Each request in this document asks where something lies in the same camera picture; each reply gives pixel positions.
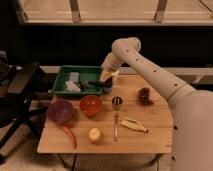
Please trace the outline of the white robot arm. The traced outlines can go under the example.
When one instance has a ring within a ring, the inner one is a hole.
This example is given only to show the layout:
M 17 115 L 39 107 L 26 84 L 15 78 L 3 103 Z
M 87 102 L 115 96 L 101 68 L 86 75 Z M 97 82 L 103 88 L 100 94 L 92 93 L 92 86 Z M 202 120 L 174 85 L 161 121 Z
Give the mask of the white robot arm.
M 213 92 L 190 84 L 143 57 L 136 37 L 117 39 L 102 67 L 127 63 L 168 103 L 173 114 L 171 171 L 213 171 Z

